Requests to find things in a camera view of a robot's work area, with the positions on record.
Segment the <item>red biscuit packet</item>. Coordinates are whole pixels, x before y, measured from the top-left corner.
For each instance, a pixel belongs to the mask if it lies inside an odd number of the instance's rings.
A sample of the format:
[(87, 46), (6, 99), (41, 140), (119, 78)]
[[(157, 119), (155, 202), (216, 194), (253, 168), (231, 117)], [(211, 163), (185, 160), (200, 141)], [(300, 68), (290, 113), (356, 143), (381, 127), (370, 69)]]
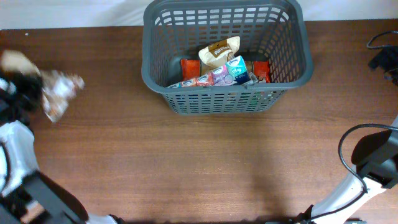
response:
[[(271, 70), (269, 62), (245, 61), (248, 73), (253, 73), (260, 83), (271, 82)], [(201, 60), (181, 59), (183, 81), (202, 76), (213, 68), (205, 65)]]

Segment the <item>beige snack wrapper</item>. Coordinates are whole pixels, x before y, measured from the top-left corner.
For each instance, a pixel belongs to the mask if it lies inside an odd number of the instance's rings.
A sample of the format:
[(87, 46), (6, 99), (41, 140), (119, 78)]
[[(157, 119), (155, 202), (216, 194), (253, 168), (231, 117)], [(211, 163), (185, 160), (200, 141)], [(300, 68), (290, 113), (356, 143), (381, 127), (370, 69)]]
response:
[(77, 74), (41, 70), (22, 52), (16, 50), (5, 50), (1, 54), (1, 70), (6, 73), (20, 73), (24, 77), (38, 78), (42, 81), (42, 108), (53, 123), (61, 119), (69, 101), (85, 86), (82, 77)]

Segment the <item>Kleenex tissue multipack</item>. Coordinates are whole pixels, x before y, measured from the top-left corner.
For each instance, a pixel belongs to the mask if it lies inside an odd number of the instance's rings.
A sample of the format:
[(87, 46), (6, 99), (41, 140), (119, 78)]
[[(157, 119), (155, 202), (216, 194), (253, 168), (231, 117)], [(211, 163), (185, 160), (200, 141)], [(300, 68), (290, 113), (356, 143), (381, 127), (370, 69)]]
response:
[(253, 85), (256, 82), (256, 76), (253, 73), (248, 73), (244, 59), (242, 56), (238, 56), (202, 76), (182, 80), (169, 85), (168, 88)]

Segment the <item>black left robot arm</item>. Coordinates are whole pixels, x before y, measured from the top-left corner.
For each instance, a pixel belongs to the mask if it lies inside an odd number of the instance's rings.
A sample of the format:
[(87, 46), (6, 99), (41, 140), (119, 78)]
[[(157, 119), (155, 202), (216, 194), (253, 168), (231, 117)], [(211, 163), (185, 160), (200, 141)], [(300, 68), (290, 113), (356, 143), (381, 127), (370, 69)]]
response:
[(42, 80), (1, 74), (1, 223), (22, 223), (34, 205), (32, 223), (123, 223), (114, 215), (90, 215), (80, 201), (39, 170), (28, 112), (36, 109)]

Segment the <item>beige snack bag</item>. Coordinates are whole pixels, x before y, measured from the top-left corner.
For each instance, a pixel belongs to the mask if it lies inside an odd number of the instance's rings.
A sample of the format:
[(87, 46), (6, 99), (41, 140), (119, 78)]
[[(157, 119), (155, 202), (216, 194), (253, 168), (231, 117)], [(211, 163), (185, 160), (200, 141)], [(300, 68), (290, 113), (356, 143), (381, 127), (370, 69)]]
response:
[(240, 43), (240, 36), (230, 37), (201, 49), (198, 56), (205, 65), (218, 68), (234, 58)]

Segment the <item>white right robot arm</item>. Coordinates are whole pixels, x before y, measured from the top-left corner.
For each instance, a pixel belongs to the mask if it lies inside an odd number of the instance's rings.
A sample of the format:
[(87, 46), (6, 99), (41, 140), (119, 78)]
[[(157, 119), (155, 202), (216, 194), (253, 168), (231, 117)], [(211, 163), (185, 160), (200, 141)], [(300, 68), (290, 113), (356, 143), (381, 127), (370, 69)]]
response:
[[(351, 156), (353, 165), (349, 166), (343, 157), (344, 140), (364, 128), (382, 131), (358, 141)], [(350, 128), (339, 141), (338, 156), (348, 175), (295, 223), (351, 223), (349, 218), (366, 202), (397, 185), (397, 120), (390, 125), (369, 123)]]

